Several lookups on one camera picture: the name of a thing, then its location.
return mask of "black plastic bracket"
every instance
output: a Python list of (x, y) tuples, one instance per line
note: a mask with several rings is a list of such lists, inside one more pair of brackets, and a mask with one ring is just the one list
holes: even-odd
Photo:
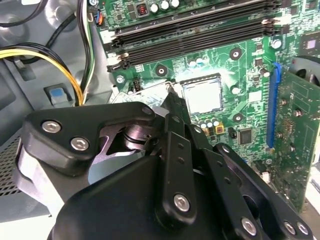
[[(156, 114), (141, 102), (35, 111), (23, 123), (21, 141), (32, 157), (63, 174), (78, 176), (88, 170), (98, 154), (101, 129), (149, 125), (155, 117)], [(45, 131), (42, 124), (46, 121), (58, 123), (61, 130), (57, 133)], [(74, 149), (71, 140), (75, 137), (85, 139), (88, 148), (83, 151)]]

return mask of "chip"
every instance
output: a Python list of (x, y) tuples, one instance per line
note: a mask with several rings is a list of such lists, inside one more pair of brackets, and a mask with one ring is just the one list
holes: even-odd
[(223, 125), (219, 125), (215, 127), (215, 133), (216, 134), (223, 134), (225, 131), (225, 128)]
[(238, 141), (239, 145), (250, 144), (252, 142), (252, 129), (239, 131)]
[(129, 4), (127, 7), (128, 12), (133, 12), (135, 10), (135, 6), (133, 4)]
[(221, 76), (219, 74), (180, 82), (189, 113), (211, 113), (222, 108)]
[(256, 67), (262, 66), (263, 64), (264, 64), (264, 62), (263, 62), (262, 58), (259, 58), (259, 59), (255, 59), (255, 60), (254, 60), (254, 65), (255, 65)]
[(320, 31), (301, 36), (299, 53), (307, 56), (320, 54)]
[(290, 13), (291, 15), (296, 15), (298, 13), (298, 7), (297, 6), (291, 7)]
[(129, 12), (129, 16), (130, 16), (131, 19), (136, 19), (137, 18), (137, 15), (136, 15), (136, 13), (134, 11)]

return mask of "integrated circuit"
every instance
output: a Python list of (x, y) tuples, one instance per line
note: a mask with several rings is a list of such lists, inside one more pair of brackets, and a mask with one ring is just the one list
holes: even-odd
[(210, 113), (222, 108), (221, 76), (213, 74), (180, 82), (191, 115)]
[(238, 134), (239, 145), (250, 144), (251, 142), (252, 142), (252, 129), (240, 130)]
[(302, 35), (299, 53), (307, 56), (320, 54), (320, 31)]

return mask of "motherboard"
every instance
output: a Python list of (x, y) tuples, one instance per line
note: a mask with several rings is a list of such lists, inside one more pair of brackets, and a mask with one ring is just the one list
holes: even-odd
[(213, 146), (230, 145), (302, 209), (311, 160), (279, 163), (278, 90), (294, 57), (320, 57), (319, 0), (101, 0), (91, 12), (114, 103), (158, 107), (173, 87)]

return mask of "screw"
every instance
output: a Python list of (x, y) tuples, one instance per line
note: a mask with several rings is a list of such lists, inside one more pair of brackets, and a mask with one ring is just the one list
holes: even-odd
[(71, 140), (71, 146), (78, 151), (85, 151), (89, 148), (89, 142), (82, 137), (75, 137)]
[(255, 225), (248, 218), (244, 217), (241, 219), (242, 226), (250, 235), (257, 235), (257, 229)]
[(89, 4), (93, 7), (96, 7), (99, 4), (99, 0), (89, 0)]
[(181, 211), (181, 212), (188, 212), (190, 209), (190, 203), (188, 199), (181, 195), (176, 194), (173, 198), (174, 205)]
[(202, 132), (198, 126), (194, 126), (194, 130), (199, 134)]
[(305, 234), (305, 235), (308, 235), (308, 234), (309, 234), (308, 229), (307, 229), (302, 223), (297, 222), (296, 224), (297, 224), (298, 228), (300, 229), (300, 231), (301, 231), (303, 234)]
[(302, 116), (302, 112), (300, 109), (296, 109), (293, 111), (293, 115), (296, 117), (301, 117)]
[(142, 111), (143, 111), (145, 114), (148, 114), (148, 115), (151, 115), (151, 114), (153, 113), (153, 111), (152, 111), (150, 108), (146, 107), (146, 106), (144, 106), (144, 107), (142, 108)]
[(280, 131), (278, 131), (277, 133), (276, 133), (276, 136), (279, 138), (279, 139), (282, 139), (284, 136), (283, 136), (283, 134), (282, 134), (282, 132), (280, 132)]
[(230, 153), (230, 150), (226, 147), (226, 146), (222, 146), (222, 149), (227, 152), (227, 153)]
[(265, 164), (271, 165), (271, 164), (272, 164), (272, 159), (267, 159), (267, 160), (265, 160)]
[(125, 81), (125, 78), (123, 76), (117, 76), (116, 77), (116, 82), (118, 84), (122, 84)]
[(180, 123), (180, 119), (179, 119), (177, 116), (173, 116), (172, 118), (173, 118), (173, 120), (175, 120), (177, 123)]
[(284, 98), (283, 98), (283, 99), (281, 99), (281, 105), (282, 105), (282, 106), (287, 105), (287, 100), (285, 100)]
[(289, 233), (291, 233), (292, 235), (296, 235), (296, 230), (289, 222), (285, 221), (284, 226), (289, 231)]
[(56, 121), (45, 121), (42, 123), (42, 129), (47, 133), (56, 134), (61, 130), (61, 126)]

